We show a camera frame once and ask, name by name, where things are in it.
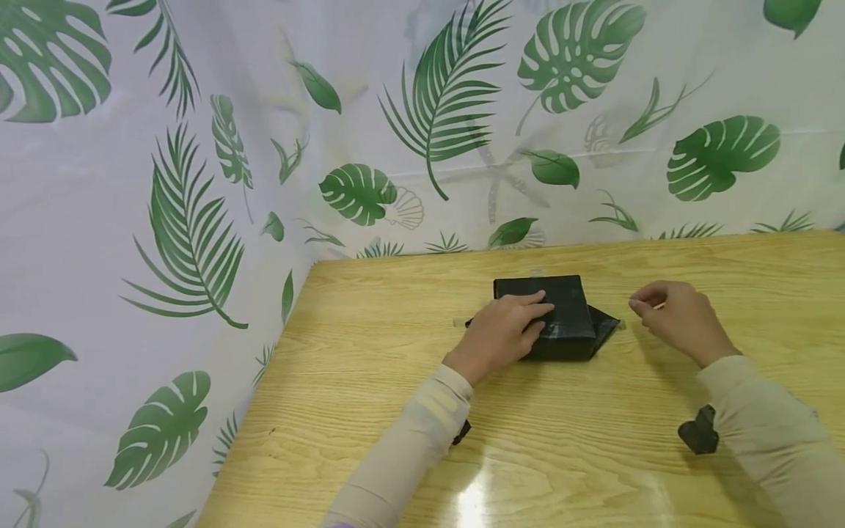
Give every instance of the black box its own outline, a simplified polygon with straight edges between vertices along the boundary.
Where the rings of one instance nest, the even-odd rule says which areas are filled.
[[[493,281],[496,299],[509,294],[531,295],[539,290],[545,290],[544,301],[554,304],[554,310],[540,319],[546,327],[526,360],[589,361],[619,325],[618,319],[586,303],[579,275]]]

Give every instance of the hand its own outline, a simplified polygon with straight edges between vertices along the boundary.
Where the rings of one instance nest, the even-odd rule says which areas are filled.
[[[545,291],[534,295],[506,295],[490,302],[472,318],[458,346],[443,358],[443,364],[463,376],[473,387],[490,374],[524,357],[546,325],[533,319],[554,309],[538,304]]]
[[[741,353],[719,323],[710,299],[688,282],[652,282],[632,295],[629,305],[657,338],[701,368]]]

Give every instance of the left hand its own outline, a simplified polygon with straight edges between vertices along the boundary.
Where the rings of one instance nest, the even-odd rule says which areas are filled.
[[[482,308],[458,346],[443,358],[443,364],[463,376],[473,387],[500,368],[520,360],[534,345],[546,325],[533,319],[554,309],[539,304],[545,291],[533,295],[506,295]]]

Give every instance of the curtain backdrop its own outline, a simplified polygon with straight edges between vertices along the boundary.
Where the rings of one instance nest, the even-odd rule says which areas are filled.
[[[842,20],[6,0],[0,525],[192,525],[317,260],[842,226]]]

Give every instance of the black object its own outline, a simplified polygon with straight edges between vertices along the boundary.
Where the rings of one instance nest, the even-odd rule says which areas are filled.
[[[540,319],[546,322],[546,327],[526,360],[589,361],[619,326],[619,319],[586,303],[579,275],[493,281],[496,299],[505,295],[531,295],[539,290],[545,290],[543,300],[553,303],[554,310]],[[467,321],[466,326],[471,322],[472,319]]]
[[[684,422],[678,427],[678,436],[696,455],[716,453],[719,447],[719,433],[713,430],[716,410],[713,406],[703,406],[695,415],[695,420]]]
[[[464,427],[461,427],[461,432],[458,433],[458,436],[456,436],[454,440],[452,440],[452,445],[460,444],[461,440],[463,440],[466,434],[470,432],[470,429],[472,429],[470,421],[464,420]]]

